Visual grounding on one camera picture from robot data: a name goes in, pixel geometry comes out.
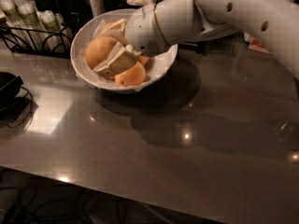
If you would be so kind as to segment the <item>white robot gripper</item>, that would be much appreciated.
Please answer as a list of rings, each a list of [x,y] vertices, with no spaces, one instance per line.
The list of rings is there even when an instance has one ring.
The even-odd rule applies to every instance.
[[[121,42],[114,46],[106,60],[93,69],[94,73],[104,78],[114,77],[132,68],[141,52],[154,57],[170,48],[159,28],[154,3],[136,9],[127,21],[114,21],[100,36],[111,36]]]

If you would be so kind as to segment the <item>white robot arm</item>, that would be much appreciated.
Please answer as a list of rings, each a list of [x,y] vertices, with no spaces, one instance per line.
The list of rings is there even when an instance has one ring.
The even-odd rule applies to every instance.
[[[163,0],[135,10],[124,37],[156,56],[175,44],[224,37],[233,28],[256,38],[299,78],[299,6],[287,0]]]

